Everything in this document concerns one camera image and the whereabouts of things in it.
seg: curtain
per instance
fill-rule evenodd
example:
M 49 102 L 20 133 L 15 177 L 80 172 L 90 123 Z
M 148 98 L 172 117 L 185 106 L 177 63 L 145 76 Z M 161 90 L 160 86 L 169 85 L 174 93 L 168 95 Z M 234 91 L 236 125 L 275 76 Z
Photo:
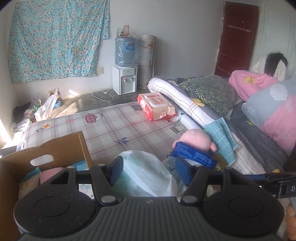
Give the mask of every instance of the curtain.
M 96 75 L 101 39 L 109 37 L 109 0 L 16 3 L 9 36 L 13 83 Z

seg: red door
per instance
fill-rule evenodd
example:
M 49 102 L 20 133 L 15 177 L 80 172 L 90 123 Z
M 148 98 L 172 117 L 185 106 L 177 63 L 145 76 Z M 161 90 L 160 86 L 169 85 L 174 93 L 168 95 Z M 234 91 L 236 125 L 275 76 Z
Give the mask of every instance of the red door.
M 225 3 L 216 75 L 227 78 L 234 70 L 248 70 L 257 32 L 258 9 L 248 4 Z

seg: robotic device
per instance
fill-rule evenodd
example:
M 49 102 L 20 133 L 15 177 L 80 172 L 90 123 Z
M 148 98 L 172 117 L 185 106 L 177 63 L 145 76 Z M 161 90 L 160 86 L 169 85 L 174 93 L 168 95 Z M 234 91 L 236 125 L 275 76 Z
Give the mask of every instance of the robotic device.
M 295 196 L 293 174 L 214 172 L 178 157 L 176 170 L 188 185 L 182 197 L 118 200 L 111 186 L 122 169 L 119 156 L 89 171 L 66 168 L 35 188 L 14 208 L 19 240 L 273 241 L 284 217 L 277 199 Z M 95 200 L 79 183 L 92 184 Z M 205 198 L 209 184 L 222 189 Z

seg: water jug label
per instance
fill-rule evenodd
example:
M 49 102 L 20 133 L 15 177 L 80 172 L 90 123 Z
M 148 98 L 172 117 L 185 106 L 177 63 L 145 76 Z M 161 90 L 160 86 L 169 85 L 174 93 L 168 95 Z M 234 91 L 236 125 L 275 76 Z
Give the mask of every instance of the water jug label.
M 135 42 L 126 42 L 126 51 L 135 50 Z

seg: green leaf-patterned pillow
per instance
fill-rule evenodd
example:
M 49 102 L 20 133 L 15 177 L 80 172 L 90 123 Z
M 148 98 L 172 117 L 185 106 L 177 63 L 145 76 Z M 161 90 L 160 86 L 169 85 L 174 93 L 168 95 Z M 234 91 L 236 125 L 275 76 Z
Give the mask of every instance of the green leaf-patterned pillow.
M 217 75 L 188 79 L 179 86 L 224 117 L 231 114 L 234 103 L 239 100 L 236 90 Z

